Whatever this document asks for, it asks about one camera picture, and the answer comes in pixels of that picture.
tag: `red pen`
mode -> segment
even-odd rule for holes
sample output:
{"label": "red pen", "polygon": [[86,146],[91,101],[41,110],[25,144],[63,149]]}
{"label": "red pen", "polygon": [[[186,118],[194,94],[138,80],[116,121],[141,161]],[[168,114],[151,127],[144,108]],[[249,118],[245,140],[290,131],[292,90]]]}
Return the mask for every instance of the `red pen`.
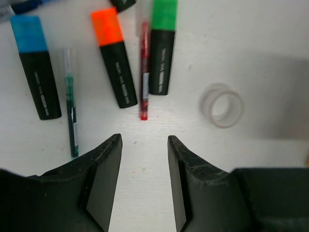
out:
{"label": "red pen", "polygon": [[148,119],[148,96],[149,96],[149,41],[150,25],[148,20],[143,20],[140,37],[140,73],[141,73],[141,94],[140,94],[140,118]]}

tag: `white surface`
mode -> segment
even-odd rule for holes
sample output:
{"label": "white surface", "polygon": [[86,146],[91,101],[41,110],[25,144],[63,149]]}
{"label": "white surface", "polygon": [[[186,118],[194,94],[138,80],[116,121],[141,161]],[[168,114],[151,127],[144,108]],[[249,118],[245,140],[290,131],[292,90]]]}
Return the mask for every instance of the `white surface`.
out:
{"label": "white surface", "polygon": [[[120,110],[103,65],[90,13],[107,0],[63,0],[39,15],[52,54],[77,49],[80,153],[121,133],[124,141],[110,232],[174,232],[167,136],[230,171],[243,166],[303,166],[309,137],[309,2],[307,0],[180,0],[169,95]],[[136,87],[139,39],[135,7],[119,15]],[[0,166],[43,174],[71,160],[63,117],[40,121],[9,22],[0,25]],[[199,100],[212,83],[229,84],[245,101],[241,121],[207,124]]]}

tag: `green cap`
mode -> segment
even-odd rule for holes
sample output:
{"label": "green cap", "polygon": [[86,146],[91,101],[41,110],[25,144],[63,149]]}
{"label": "green cap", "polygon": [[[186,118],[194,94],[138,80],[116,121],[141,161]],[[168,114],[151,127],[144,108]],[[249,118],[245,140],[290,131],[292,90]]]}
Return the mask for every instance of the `green cap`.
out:
{"label": "green cap", "polygon": [[176,30],[178,0],[154,0],[152,29]]}

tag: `roll of clear tape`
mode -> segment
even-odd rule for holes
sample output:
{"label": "roll of clear tape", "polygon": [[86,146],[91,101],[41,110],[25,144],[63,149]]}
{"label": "roll of clear tape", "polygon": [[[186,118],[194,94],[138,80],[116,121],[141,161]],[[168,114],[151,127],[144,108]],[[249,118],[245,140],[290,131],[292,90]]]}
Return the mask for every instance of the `roll of clear tape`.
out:
{"label": "roll of clear tape", "polygon": [[202,100],[201,110],[211,124],[226,129],[239,122],[244,111],[244,102],[228,85],[213,84]]}

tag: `marker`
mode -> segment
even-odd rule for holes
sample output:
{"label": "marker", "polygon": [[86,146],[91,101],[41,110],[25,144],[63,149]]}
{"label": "marker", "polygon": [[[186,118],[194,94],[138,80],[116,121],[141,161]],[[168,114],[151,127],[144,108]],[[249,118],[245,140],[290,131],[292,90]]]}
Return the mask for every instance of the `marker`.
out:
{"label": "marker", "polygon": [[136,3],[135,0],[110,0],[110,1],[116,7],[119,13],[128,9],[129,7],[133,6]]}
{"label": "marker", "polygon": [[13,16],[11,25],[19,57],[41,120],[61,117],[52,64],[40,18]]}
{"label": "marker", "polygon": [[93,12],[91,17],[119,107],[136,105],[136,92],[116,8]]}
{"label": "marker", "polygon": [[0,7],[0,22],[8,20],[11,16],[20,15],[38,8],[46,2],[53,0],[28,0]]}
{"label": "marker", "polygon": [[149,42],[150,42],[150,11],[152,0],[141,1],[141,34],[140,34],[140,118],[148,119],[149,96]]}
{"label": "marker", "polygon": [[149,92],[154,95],[169,93],[177,5],[177,0],[154,0],[149,74]]}
{"label": "marker", "polygon": [[63,49],[64,67],[65,67],[65,83],[67,94],[67,111],[69,122],[69,136],[71,156],[78,157],[78,137],[77,137],[77,120],[76,120],[76,105],[74,96],[74,65],[72,49]]}

